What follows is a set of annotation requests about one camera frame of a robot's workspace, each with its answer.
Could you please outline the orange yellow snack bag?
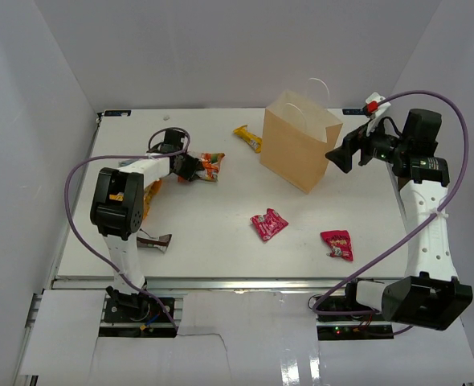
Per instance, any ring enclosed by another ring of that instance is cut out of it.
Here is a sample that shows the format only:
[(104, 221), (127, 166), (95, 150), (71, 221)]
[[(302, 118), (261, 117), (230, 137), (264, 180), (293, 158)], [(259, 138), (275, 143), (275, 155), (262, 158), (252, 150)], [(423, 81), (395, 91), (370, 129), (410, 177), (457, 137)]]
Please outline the orange yellow snack bag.
[(160, 191), (162, 185), (162, 180), (159, 179), (150, 185), (148, 185), (144, 189), (144, 203), (143, 203), (143, 219), (145, 220), (149, 214), (149, 210), (151, 208), (152, 199), (157, 195)]

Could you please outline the orange Fox's candy bag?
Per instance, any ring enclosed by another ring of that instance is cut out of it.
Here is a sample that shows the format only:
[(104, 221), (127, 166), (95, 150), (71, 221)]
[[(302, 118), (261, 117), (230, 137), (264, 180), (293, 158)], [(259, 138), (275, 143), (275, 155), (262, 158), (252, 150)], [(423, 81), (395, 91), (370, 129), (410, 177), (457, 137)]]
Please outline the orange Fox's candy bag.
[(193, 180), (217, 182), (224, 153), (200, 153), (190, 151), (189, 156), (198, 160)]

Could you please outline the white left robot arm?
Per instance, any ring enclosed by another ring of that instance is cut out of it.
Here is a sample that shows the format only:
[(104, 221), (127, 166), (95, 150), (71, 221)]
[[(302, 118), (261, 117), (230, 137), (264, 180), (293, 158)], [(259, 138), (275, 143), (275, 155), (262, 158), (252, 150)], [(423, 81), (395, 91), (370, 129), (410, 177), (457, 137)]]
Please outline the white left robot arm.
[(156, 300), (143, 294), (147, 282), (141, 270), (137, 233), (145, 216), (145, 189), (170, 174), (190, 181), (199, 160), (188, 155), (190, 135), (178, 127), (162, 129), (162, 142), (127, 166), (103, 168), (98, 174), (90, 220), (108, 247), (114, 282), (106, 291), (118, 310), (133, 321), (149, 315)]

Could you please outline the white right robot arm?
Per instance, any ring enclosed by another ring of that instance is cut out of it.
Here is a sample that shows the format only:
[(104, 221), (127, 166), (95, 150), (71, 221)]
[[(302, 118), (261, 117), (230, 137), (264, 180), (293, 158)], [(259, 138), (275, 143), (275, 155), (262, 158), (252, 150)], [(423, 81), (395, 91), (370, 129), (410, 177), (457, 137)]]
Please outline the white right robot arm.
[(449, 248), (442, 206), (450, 178), (447, 161), (435, 156), (442, 117), (412, 109), (393, 134), (386, 132), (385, 121), (361, 125), (325, 157), (345, 173), (355, 153), (362, 166), (373, 159), (390, 166), (407, 232), (407, 267), (403, 278), (390, 284), (354, 278), (345, 286), (342, 309), (354, 321), (374, 312), (387, 322), (445, 331), (472, 303), (473, 292), (460, 282)]

